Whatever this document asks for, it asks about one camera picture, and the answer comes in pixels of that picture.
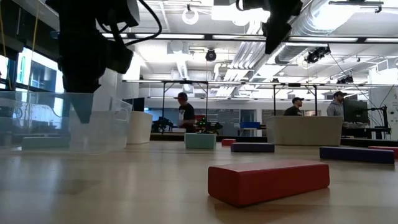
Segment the security camera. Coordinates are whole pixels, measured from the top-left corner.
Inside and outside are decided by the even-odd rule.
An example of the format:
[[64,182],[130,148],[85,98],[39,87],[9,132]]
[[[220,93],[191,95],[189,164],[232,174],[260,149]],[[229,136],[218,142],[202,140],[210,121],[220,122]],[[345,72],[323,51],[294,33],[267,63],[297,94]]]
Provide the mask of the security camera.
[[208,49],[207,54],[206,54],[206,61],[212,62],[212,61],[216,60],[216,58],[217,58],[217,54],[214,51],[214,49]]

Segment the ceiling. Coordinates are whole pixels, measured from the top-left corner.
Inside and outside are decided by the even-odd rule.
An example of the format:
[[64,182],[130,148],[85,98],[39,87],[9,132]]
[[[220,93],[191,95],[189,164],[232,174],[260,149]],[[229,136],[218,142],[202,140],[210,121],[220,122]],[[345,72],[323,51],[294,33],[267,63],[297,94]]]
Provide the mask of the ceiling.
[[[58,16],[51,9],[32,0],[14,0],[24,9],[35,15],[37,6],[39,6],[39,19],[58,29]],[[159,17],[163,32],[171,33],[199,33],[199,34],[245,34],[249,26],[236,26],[231,21],[215,21],[211,19],[211,7],[213,0],[206,1],[190,1],[192,9],[198,10],[199,20],[194,25],[188,25],[182,20],[183,9],[186,8],[186,1],[146,1]],[[388,8],[376,14],[373,8],[362,8],[354,13],[342,26],[334,30],[330,35],[337,36],[398,36],[398,1],[388,2]],[[140,5],[141,23],[139,26],[128,29],[126,32],[156,32],[157,24],[152,16]],[[173,70],[177,70],[175,61],[167,57],[166,40],[150,40],[135,45],[135,52],[142,58],[141,75],[145,79],[160,77],[159,74],[170,74]],[[231,63],[235,55],[238,53],[241,42],[220,42],[220,41],[187,41],[188,46],[194,47],[196,50],[190,50],[193,56],[186,61],[187,69],[213,71],[217,63]],[[215,62],[206,62],[205,53],[207,49],[215,49],[217,60]],[[283,82],[297,82],[308,80],[308,77],[318,81],[328,81],[333,75],[339,74],[341,69],[347,70],[353,67],[359,68],[358,65],[366,65],[367,61],[374,61],[383,57],[398,57],[398,45],[394,44],[330,44],[331,54],[336,62],[330,57],[325,57],[318,63],[310,65],[302,65],[302,57],[297,57],[291,63],[291,66],[285,67],[281,72],[283,76],[279,76]],[[358,82],[367,81],[367,68],[354,72],[354,78]]]

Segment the gray hoodie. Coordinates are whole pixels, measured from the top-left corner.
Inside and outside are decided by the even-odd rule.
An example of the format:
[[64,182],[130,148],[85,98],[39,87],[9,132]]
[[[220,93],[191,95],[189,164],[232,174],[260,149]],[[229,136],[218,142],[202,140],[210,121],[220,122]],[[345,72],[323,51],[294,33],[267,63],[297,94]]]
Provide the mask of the gray hoodie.
[[343,104],[333,100],[326,112],[328,113],[328,116],[344,116]]

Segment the table surface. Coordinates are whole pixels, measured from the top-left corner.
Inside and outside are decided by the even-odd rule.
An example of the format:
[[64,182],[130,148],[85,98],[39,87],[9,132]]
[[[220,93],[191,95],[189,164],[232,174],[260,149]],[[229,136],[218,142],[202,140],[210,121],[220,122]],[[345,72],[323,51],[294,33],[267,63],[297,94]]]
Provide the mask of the table surface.
[[280,159],[319,161],[319,151],[186,151],[159,141],[95,156],[0,154],[0,223],[398,223],[391,165],[326,161],[329,188],[246,208],[208,196],[209,166]]

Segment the red block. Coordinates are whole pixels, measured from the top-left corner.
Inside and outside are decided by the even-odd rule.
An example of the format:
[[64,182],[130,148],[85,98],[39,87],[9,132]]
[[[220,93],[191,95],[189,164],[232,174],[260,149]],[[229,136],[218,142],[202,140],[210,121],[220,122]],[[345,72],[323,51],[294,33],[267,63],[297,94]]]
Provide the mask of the red block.
[[223,139],[221,140],[222,146],[231,146],[233,143],[236,143],[236,139]]
[[237,207],[322,189],[329,182],[329,165],[317,161],[267,161],[208,169],[209,195]]
[[392,150],[394,151],[394,158],[398,159],[398,147],[388,147],[388,146],[369,146],[370,149],[382,149],[382,150]]

